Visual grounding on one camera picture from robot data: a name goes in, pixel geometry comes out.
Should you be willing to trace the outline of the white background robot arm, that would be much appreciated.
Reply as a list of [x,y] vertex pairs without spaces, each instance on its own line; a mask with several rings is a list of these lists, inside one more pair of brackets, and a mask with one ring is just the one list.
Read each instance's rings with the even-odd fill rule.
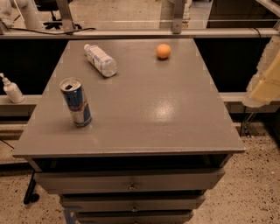
[[58,34],[96,39],[241,39],[270,38],[257,72],[238,101],[260,108],[279,100],[279,81],[264,76],[279,54],[279,29],[254,27],[248,20],[212,19],[214,0],[53,0],[58,6],[62,29],[48,31],[46,14],[39,1],[1,0],[1,34],[8,38],[38,38]]

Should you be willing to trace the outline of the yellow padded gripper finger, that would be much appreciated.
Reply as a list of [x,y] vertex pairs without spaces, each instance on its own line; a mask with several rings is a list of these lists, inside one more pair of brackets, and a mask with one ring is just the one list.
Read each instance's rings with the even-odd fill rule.
[[269,105],[280,96],[280,36],[271,38],[265,46],[251,78],[242,104],[250,108]]

